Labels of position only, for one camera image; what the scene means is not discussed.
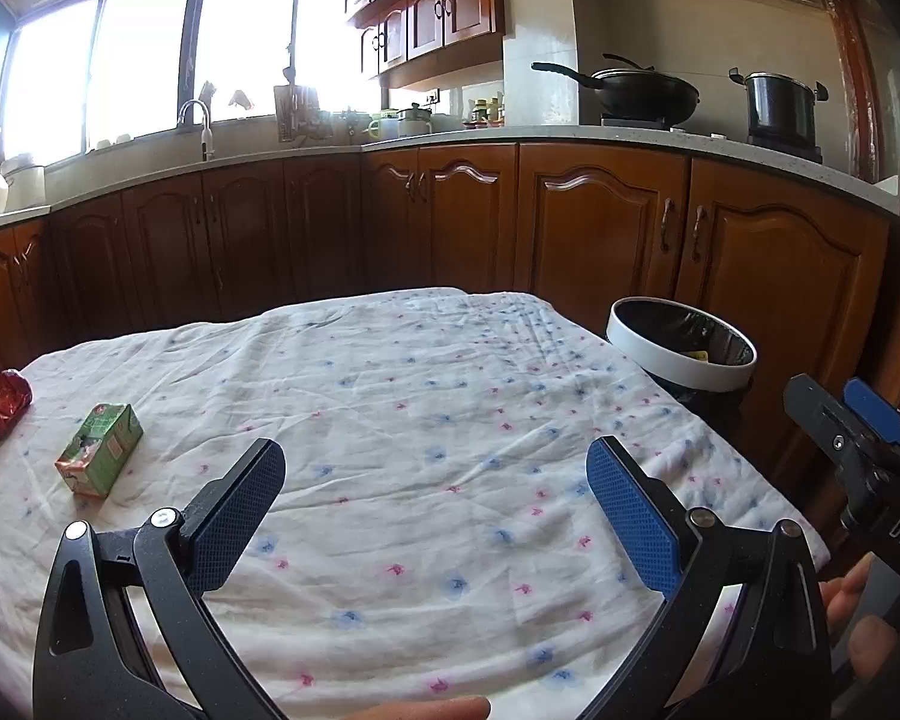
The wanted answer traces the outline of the person's right hand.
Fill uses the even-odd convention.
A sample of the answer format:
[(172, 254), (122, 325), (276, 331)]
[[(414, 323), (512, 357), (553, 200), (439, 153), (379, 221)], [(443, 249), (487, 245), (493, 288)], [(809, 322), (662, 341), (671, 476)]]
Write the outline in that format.
[(875, 555), (866, 553), (847, 574), (820, 583), (827, 627), (833, 634), (850, 629), (848, 663), (862, 683), (870, 683), (877, 676), (898, 643), (898, 633), (881, 617), (869, 614), (852, 622), (870, 578), (873, 561)]

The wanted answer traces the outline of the person's left hand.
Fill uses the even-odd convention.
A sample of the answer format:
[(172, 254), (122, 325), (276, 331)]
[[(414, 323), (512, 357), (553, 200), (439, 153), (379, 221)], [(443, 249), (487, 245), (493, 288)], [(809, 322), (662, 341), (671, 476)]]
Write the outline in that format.
[(390, 702), (348, 715), (344, 720), (487, 720), (491, 702), (482, 695), (455, 699)]

